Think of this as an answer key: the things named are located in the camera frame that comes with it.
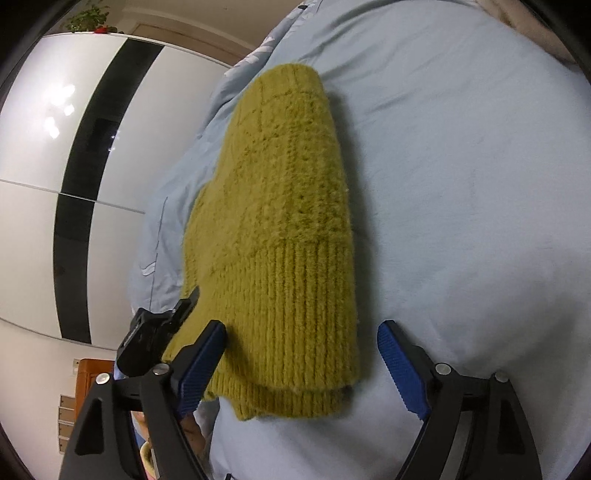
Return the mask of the person's left hand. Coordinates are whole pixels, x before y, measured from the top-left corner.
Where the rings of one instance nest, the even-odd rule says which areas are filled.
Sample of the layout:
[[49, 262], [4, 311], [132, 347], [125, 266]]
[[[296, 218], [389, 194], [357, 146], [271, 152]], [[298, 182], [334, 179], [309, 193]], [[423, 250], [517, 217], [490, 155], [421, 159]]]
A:
[[[144, 466], [147, 466], [149, 463], [149, 443], [150, 443], [150, 436], [147, 428], [147, 422], [145, 419], [145, 415], [142, 412], [134, 411], [132, 413], [133, 418], [133, 425], [137, 430], [139, 436], [144, 440], [144, 444], [141, 447], [140, 455], [142, 458], [142, 462]], [[188, 414], [185, 416], [181, 422], [180, 426], [184, 432], [184, 435], [193, 450], [195, 455], [200, 455], [201, 452], [204, 450], [205, 446], [205, 439], [204, 435], [202, 435], [200, 426], [195, 421], [194, 416], [192, 414]]]

